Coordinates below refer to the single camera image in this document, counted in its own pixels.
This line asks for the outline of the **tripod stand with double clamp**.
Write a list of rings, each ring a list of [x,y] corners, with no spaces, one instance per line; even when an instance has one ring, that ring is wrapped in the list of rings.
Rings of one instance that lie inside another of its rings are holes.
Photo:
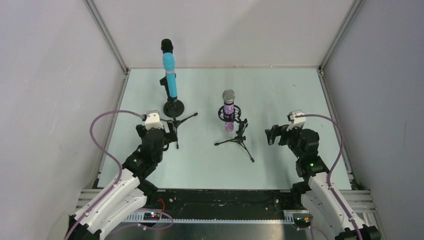
[[[198,114],[199,114],[198,112],[195,112],[194,114],[192,114],[192,115],[190,115],[190,116],[188,116],[186,118],[180,119],[180,120],[178,120],[177,117],[170,117],[170,119],[161,119],[162,121],[164,121],[166,123],[167,123],[167,121],[173,121],[174,122],[174,125],[177,128],[176,129],[177,130],[177,142],[176,142],[176,149],[177,150],[180,148],[179,137],[178,137],[178,128],[179,128],[179,126],[182,123],[186,122],[188,119],[193,118],[193,117],[196,117]]]

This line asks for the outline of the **round base clip mic stand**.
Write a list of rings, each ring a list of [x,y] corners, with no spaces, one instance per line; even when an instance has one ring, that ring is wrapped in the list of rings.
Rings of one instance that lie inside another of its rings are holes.
[[[159,83],[161,86],[164,86],[167,95],[167,102],[163,106],[164,114],[170,118],[181,116],[185,110],[185,106],[182,101],[179,99],[173,99],[170,96],[167,77],[164,76],[159,80]]]

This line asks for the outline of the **tripod stand with shock mount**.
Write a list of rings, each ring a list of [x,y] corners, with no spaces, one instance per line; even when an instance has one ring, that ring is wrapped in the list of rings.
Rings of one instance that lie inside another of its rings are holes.
[[[223,109],[224,109],[224,106],[222,106],[218,110],[218,117],[221,121],[225,122]],[[227,140],[224,140],[224,141],[221,141],[221,142],[216,142],[216,143],[214,143],[214,146],[219,146],[219,145],[222,145],[224,143],[230,143],[230,142],[236,143],[236,144],[240,145],[247,152],[249,159],[251,160],[252,163],[254,163],[255,160],[252,157],[251,153],[249,152],[248,148],[246,147],[246,145],[244,143],[244,141],[247,139],[246,136],[245,136],[245,130],[249,126],[248,119],[245,118],[244,120],[242,120],[241,115],[242,115],[241,109],[237,105],[234,105],[233,123],[238,124],[238,129],[235,132],[236,136],[231,138],[231,139],[227,139]]]

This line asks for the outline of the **purple glitter microphone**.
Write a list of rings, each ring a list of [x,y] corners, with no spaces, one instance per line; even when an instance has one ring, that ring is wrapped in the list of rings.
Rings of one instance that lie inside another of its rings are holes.
[[[222,93],[223,105],[223,117],[225,119],[225,129],[227,132],[234,130],[234,113],[235,113],[235,101],[236,95],[232,89],[226,89]]]

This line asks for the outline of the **teal blue microphone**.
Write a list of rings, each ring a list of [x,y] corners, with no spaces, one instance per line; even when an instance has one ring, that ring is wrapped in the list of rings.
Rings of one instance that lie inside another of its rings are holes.
[[[162,56],[162,64],[165,70],[169,96],[173,99],[178,97],[176,73],[175,73],[175,58],[171,52],[166,52]]]

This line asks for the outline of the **black microphone orange end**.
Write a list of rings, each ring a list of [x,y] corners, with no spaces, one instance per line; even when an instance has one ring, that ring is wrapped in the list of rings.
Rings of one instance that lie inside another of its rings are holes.
[[[165,38],[161,41],[161,47],[160,47],[161,51],[163,54],[165,53],[173,53],[174,51],[174,46],[173,43],[170,39]]]

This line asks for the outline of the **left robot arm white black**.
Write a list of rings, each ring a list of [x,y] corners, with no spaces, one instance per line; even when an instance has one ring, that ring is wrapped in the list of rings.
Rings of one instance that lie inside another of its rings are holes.
[[[125,160],[113,180],[69,217],[66,240],[104,240],[157,191],[147,177],[157,168],[163,152],[169,147],[168,132],[160,120],[148,120],[137,129],[141,132],[141,144]]]

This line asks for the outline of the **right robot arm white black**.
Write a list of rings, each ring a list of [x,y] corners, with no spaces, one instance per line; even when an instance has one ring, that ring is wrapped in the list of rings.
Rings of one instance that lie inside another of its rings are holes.
[[[330,177],[330,170],[319,156],[319,134],[311,129],[274,125],[265,131],[267,142],[287,146],[297,160],[297,175],[303,180],[292,185],[290,192],[321,225],[329,240],[380,240],[376,226],[367,225],[349,206]]]

